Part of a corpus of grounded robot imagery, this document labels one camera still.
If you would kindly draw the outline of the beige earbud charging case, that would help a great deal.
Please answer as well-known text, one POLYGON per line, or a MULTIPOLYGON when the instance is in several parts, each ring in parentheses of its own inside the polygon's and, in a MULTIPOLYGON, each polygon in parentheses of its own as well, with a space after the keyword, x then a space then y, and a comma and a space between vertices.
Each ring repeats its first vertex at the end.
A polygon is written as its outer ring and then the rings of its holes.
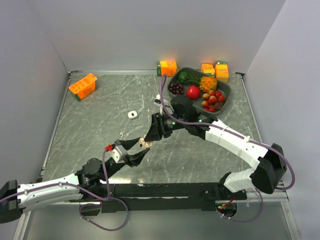
POLYGON ((140 137, 138 142, 139 142, 139 146, 141 148, 150 148, 153 146, 153 142, 152 141, 145 141, 144 137, 140 137))

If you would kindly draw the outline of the white earbud charging case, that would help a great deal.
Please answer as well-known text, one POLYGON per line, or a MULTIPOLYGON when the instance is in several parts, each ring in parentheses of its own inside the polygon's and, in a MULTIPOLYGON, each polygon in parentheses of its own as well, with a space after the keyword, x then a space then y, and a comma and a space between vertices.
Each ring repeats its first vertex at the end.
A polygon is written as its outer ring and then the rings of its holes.
POLYGON ((136 119, 138 117, 138 112, 135 110, 129 111, 127 116, 130 120, 136 119))

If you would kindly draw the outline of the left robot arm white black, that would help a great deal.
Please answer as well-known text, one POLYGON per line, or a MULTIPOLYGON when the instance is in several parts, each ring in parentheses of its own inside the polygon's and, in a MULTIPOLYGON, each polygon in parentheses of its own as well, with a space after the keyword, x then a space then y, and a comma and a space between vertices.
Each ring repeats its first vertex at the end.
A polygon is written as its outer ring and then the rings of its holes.
POLYGON ((137 167, 152 146, 143 137, 116 140, 104 148, 102 159, 89 159, 75 173, 28 184, 8 181, 0 189, 0 222, 13 222, 24 213, 59 202, 112 201, 109 178, 125 166, 137 167))

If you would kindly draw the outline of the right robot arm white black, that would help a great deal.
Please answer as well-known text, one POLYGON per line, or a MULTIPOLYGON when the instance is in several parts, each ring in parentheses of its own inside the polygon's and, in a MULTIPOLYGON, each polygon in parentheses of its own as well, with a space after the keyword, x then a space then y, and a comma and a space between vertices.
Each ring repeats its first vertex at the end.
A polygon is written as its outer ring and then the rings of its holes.
POLYGON ((220 179, 218 193, 223 199, 230 199, 236 192, 250 188, 265 194, 275 191, 287 170, 279 145, 263 146, 216 117, 198 112, 186 96, 176 96, 170 103, 173 115, 152 115, 150 129, 144 138, 146 142, 160 141, 170 137, 174 130, 186 129, 189 134, 217 144, 249 164, 249 169, 228 172, 220 179))

